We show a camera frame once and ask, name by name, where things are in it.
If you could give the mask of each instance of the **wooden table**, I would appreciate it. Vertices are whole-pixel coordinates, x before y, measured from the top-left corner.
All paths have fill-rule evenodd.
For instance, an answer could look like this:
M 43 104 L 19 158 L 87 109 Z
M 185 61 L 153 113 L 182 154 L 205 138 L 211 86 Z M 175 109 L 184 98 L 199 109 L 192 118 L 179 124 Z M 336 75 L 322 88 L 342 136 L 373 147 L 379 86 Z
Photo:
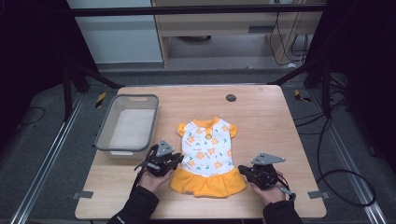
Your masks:
M 155 141 L 165 139 L 180 151 L 177 124 L 218 116 L 238 127 L 232 139 L 235 166 L 251 166 L 260 152 L 283 157 L 274 164 L 297 194 L 295 208 L 300 217 L 324 217 L 322 199 L 310 199 L 308 191 L 318 190 L 282 90 L 278 86 L 160 86 L 122 88 L 119 93 L 153 93 L 160 99 Z M 234 94 L 235 102 L 226 96 Z M 111 160 L 97 151 L 85 184 L 90 199 L 80 198 L 76 216 L 106 219 L 119 212 L 128 199 L 140 161 Z M 195 198 L 171 190 L 167 184 L 158 193 L 160 203 L 153 219 L 165 218 L 262 218 L 262 202 L 250 189 L 227 199 Z

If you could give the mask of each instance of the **dress sleeve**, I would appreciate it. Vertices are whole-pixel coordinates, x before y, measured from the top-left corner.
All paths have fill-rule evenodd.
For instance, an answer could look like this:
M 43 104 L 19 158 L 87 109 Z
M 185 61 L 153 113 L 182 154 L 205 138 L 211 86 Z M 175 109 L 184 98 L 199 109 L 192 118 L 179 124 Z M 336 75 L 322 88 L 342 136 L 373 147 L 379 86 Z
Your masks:
M 230 136 L 235 137 L 237 131 L 238 131 L 238 128 L 235 125 L 230 124 Z
M 185 123 L 179 123 L 178 125 L 177 125 L 177 133 L 178 134 L 180 134 L 180 136 L 183 136 L 184 135 L 184 128 L 186 127 L 186 124 Z

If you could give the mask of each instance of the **yellow object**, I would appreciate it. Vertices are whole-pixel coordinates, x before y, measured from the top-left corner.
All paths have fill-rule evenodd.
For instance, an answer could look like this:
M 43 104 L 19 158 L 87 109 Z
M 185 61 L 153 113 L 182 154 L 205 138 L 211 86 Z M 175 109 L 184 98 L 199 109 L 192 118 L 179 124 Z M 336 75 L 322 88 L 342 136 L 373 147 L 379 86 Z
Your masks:
M 246 186 L 245 180 L 236 168 L 224 175 L 210 177 L 194 175 L 184 169 L 177 168 L 170 184 L 171 189 L 179 193 L 192 192 L 196 197 L 216 198 L 226 198 L 240 192 Z
M 98 100 L 96 101 L 95 108 L 100 108 L 100 106 L 102 105 L 105 99 L 105 96 L 106 96 L 105 92 L 100 93 L 100 95 L 98 96 Z

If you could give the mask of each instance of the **gray plastic bin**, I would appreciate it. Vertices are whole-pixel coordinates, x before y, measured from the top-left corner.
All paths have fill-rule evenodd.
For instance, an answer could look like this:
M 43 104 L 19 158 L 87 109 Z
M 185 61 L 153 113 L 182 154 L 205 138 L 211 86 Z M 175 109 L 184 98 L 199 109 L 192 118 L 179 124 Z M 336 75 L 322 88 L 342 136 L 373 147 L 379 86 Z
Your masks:
M 113 98 L 96 137 L 96 147 L 111 159 L 143 160 L 154 141 L 159 100 L 152 94 Z

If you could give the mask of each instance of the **metal bracket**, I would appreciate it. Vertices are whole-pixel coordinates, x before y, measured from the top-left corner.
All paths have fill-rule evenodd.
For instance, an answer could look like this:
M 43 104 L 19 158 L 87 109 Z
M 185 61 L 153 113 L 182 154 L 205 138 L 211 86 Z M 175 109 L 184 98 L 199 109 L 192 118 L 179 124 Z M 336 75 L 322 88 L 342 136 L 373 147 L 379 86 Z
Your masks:
M 165 140 L 161 140 L 157 150 L 157 157 L 161 157 L 172 152 L 174 152 L 174 149 L 169 144 L 167 144 Z
M 310 199 L 316 199 L 316 198 L 328 199 L 331 197 L 329 192 L 320 192 L 319 190 L 309 191 L 308 196 Z
M 82 192 L 74 192 L 72 195 L 72 199 L 80 199 L 80 198 L 92 198 L 92 191 L 82 191 Z
M 285 161 L 284 158 L 272 156 L 266 153 L 260 153 L 256 158 L 254 158 L 251 163 L 256 165 L 268 165 L 272 163 Z

